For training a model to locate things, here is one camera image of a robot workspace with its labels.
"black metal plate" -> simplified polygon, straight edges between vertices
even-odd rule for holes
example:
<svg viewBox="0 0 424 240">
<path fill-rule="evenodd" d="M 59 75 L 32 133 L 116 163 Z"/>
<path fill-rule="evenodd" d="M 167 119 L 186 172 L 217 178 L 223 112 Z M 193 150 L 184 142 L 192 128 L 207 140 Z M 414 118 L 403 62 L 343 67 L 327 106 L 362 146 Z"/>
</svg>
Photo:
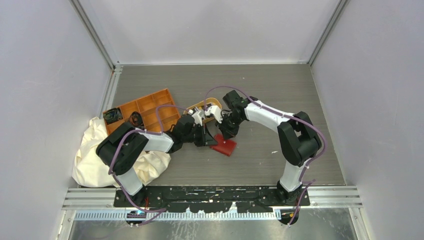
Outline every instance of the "black metal plate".
<svg viewBox="0 0 424 240">
<path fill-rule="evenodd" d="M 166 208 L 171 213 L 227 212 L 233 202 L 238 213 L 272 212 L 271 207 L 294 206 L 296 200 L 280 201 L 275 186 L 147 186 L 146 197 L 151 209 Z M 301 206 L 309 206 L 309 195 L 301 199 Z M 122 190 L 116 190 L 116 208 L 132 207 Z"/>
</svg>

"orange tray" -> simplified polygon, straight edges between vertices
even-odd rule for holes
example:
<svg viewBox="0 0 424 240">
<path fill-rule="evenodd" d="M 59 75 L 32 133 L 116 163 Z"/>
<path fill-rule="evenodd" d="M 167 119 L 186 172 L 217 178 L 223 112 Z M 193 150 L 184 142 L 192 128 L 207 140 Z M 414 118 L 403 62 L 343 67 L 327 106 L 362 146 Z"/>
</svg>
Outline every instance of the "orange tray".
<svg viewBox="0 0 424 240">
<path fill-rule="evenodd" d="M 209 97 L 209 98 L 206 99 L 206 105 L 208 105 L 208 104 L 217 105 L 220 109 L 223 109 L 220 101 L 218 101 L 218 99 L 216 99 L 214 97 Z M 190 106 L 187 109 L 190 110 L 190 109 L 194 109 L 195 107 L 198 107 L 200 109 L 200 108 L 203 107 L 203 105 L 204 105 L 204 101 L 202 100 L 201 102 L 194 104 L 193 106 Z M 215 119 L 214 117 L 208 117 L 208 118 L 203 120 L 203 123 L 205 124 L 205 123 L 210 122 L 214 119 Z"/>
<path fill-rule="evenodd" d="M 104 121 L 107 133 L 111 134 L 121 124 L 128 122 L 133 112 L 139 112 L 141 114 L 146 130 L 160 132 L 161 126 L 159 125 L 158 118 L 156 117 L 156 107 L 160 105 L 175 105 L 174 99 L 172 98 L 168 88 L 114 107 L 120 109 L 123 119 L 111 124 L 107 124 L 107 122 Z M 173 124 L 177 123 L 181 115 L 175 107 L 162 107 L 159 108 L 159 117 L 163 124 L 163 129 L 167 131 Z"/>
</svg>

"yellow basket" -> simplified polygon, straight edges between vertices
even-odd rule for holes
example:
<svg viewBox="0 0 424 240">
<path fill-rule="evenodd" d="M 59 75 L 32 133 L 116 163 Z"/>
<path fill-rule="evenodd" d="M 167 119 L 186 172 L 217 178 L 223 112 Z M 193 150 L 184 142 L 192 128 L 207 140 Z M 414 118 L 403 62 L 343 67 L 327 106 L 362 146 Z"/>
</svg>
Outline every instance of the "yellow basket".
<svg viewBox="0 0 424 240">
<path fill-rule="evenodd" d="M 206 105 L 208 105 L 208 104 L 216 105 L 216 106 L 218 106 L 220 109 L 222 109 L 222 108 L 223 108 L 223 107 L 221 106 L 220 101 L 218 101 L 218 99 L 216 99 L 216 98 L 214 98 L 214 97 L 208 97 L 208 98 L 206 99 Z M 197 103 L 197 104 L 194 104 L 193 106 L 190 106 L 190 107 L 188 107 L 187 109 L 194 109 L 195 107 L 198 107 L 198 108 L 200 109 L 200 108 L 202 108 L 202 107 L 203 107 L 203 105 L 204 105 L 204 101 L 202 100 L 201 102 L 199 102 L 199 103 Z M 214 117 L 206 118 L 206 119 L 204 119 L 204 120 L 203 120 L 203 123 L 205 124 L 205 123 L 210 122 L 210 121 L 212 121 L 212 120 L 214 120 L 214 119 L 215 119 Z"/>
</svg>

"wooden organizer box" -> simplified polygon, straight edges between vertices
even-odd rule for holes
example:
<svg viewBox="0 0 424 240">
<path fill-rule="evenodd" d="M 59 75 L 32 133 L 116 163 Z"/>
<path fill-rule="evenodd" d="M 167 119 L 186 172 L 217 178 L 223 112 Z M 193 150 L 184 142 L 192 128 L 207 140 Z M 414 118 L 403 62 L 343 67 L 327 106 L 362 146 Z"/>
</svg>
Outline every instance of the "wooden organizer box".
<svg viewBox="0 0 424 240">
<path fill-rule="evenodd" d="M 144 127 L 147 131 L 160 132 L 161 126 L 156 117 L 156 107 L 160 105 L 175 105 L 174 99 L 168 88 L 117 106 L 116 108 L 120 109 L 123 119 L 111 124 L 107 124 L 106 121 L 104 121 L 107 133 L 111 134 L 121 124 L 128 122 L 133 112 L 139 112 L 141 114 Z M 159 117 L 162 121 L 163 129 L 167 131 L 173 124 L 177 123 L 181 115 L 175 107 L 161 107 L 159 108 Z"/>
</svg>

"concrete floor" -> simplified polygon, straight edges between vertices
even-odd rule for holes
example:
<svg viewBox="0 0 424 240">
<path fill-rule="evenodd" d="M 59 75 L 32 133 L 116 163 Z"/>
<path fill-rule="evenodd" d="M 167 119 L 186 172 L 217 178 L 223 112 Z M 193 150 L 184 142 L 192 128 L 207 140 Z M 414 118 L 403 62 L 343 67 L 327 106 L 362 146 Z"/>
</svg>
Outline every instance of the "concrete floor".
<svg viewBox="0 0 424 240">
<path fill-rule="evenodd" d="M 310 165 L 304 180 L 316 179 L 315 185 L 345 184 L 311 70 L 306 64 L 125 66 L 113 105 L 168 88 L 177 105 L 189 107 L 219 85 L 241 88 L 284 112 L 306 112 L 325 134 L 329 146 L 327 153 Z M 209 97 L 219 99 L 225 106 L 222 97 L 229 91 L 229 88 L 219 88 Z M 219 131 L 213 124 L 208 127 L 212 135 Z M 151 185 L 275 185 L 286 161 L 278 135 L 246 121 L 240 125 L 234 141 L 237 148 L 231 157 L 209 147 L 186 143 L 171 155 L 168 169 Z"/>
</svg>

